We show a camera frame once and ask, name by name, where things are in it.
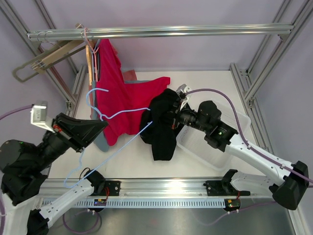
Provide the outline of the light blue wire hanger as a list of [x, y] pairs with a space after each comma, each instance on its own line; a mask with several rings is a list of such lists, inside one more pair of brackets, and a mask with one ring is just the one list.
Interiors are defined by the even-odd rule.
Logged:
[[[144, 107], [144, 108], [138, 108], [138, 109], [128, 109], [128, 110], [121, 110], [121, 111], [118, 111], [116, 112], [115, 114], [111, 115], [111, 116], [108, 116], [106, 114], [103, 114], [98, 108], [96, 108], [95, 106], [91, 105], [91, 103], [88, 101], [88, 97], [91, 93], [95, 92], [95, 91], [101, 91], [101, 92], [106, 92], [108, 93], [109, 90], [107, 89], [102, 89], [102, 88], [93, 88], [91, 89], [90, 91], [87, 92], [86, 94], [86, 104], [91, 107], [94, 111], [96, 111], [96, 113], [99, 115], [100, 117], [100, 121], [101, 122], [104, 122], [104, 118], [105, 119], [108, 119], [108, 120], [111, 120], [113, 119], [114, 117], [120, 115], [120, 114], [123, 114], [123, 113], [133, 113], [133, 112], [137, 112], [137, 111], [150, 111], [149, 108], [147, 107]], [[107, 159], [105, 159], [102, 163], [100, 163], [95, 169], [92, 169], [90, 173], [88, 173], [86, 176], [82, 177], [80, 180], [78, 180], [78, 182], [76, 182], [75, 184], [73, 185], [68, 185], [67, 184], [67, 181], [69, 180], [69, 177], [76, 171], [80, 170], [82, 168], [82, 158], [85, 154], [85, 148], [83, 148], [83, 151], [79, 157], [79, 160], [78, 160], [78, 167], [73, 169], [72, 171], [69, 172], [69, 174], [67, 175], [67, 177], [64, 179], [64, 182], [63, 182], [63, 186], [65, 188], [74, 188], [75, 186], [77, 186], [80, 182], [82, 182], [83, 180], [85, 180], [88, 176], [90, 176], [92, 173], [94, 173], [96, 170], [98, 170], [100, 167], [102, 167], [104, 164], [106, 164], [109, 160], [111, 160], [112, 158], [114, 158], [118, 153], [120, 153], [127, 145], [129, 145], [136, 137], [138, 137], [142, 132], [144, 132], [151, 124], [153, 123], [153, 121], [150, 121], [148, 122], [148, 124], [143, 127], [137, 134], [135, 134], [134, 137], [132, 137], [126, 144], [124, 144], [120, 149], [118, 149], [115, 153], [113, 153], [111, 156], [109, 156]]]

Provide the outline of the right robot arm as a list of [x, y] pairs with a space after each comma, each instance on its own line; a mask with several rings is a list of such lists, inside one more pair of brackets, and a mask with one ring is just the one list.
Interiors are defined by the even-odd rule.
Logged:
[[305, 163], [278, 158], [247, 141], [240, 129], [234, 129], [221, 120], [221, 111], [212, 101], [204, 101], [197, 111], [183, 107], [177, 98], [168, 112], [173, 126], [178, 124], [205, 133], [204, 140], [211, 147], [236, 156], [269, 177], [268, 189], [273, 199], [289, 210], [297, 209], [309, 187], [308, 167]]

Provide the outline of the black t shirt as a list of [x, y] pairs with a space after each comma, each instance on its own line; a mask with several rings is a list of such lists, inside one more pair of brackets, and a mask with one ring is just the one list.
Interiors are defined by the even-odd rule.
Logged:
[[179, 103], [179, 95], [167, 88], [160, 95], [154, 97], [149, 109], [141, 115], [141, 139], [151, 145], [154, 161], [170, 161], [177, 146], [176, 137], [184, 127], [174, 124], [172, 110]]

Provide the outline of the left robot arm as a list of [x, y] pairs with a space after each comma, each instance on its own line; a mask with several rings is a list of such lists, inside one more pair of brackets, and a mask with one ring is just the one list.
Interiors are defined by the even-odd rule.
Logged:
[[108, 122], [75, 119], [60, 113], [45, 126], [47, 131], [39, 145], [9, 140], [0, 147], [2, 235], [45, 235], [53, 223], [78, 201], [99, 195], [105, 188], [105, 178], [98, 171], [90, 170], [51, 204], [41, 209], [33, 208], [47, 179], [42, 171], [70, 148], [82, 153]]

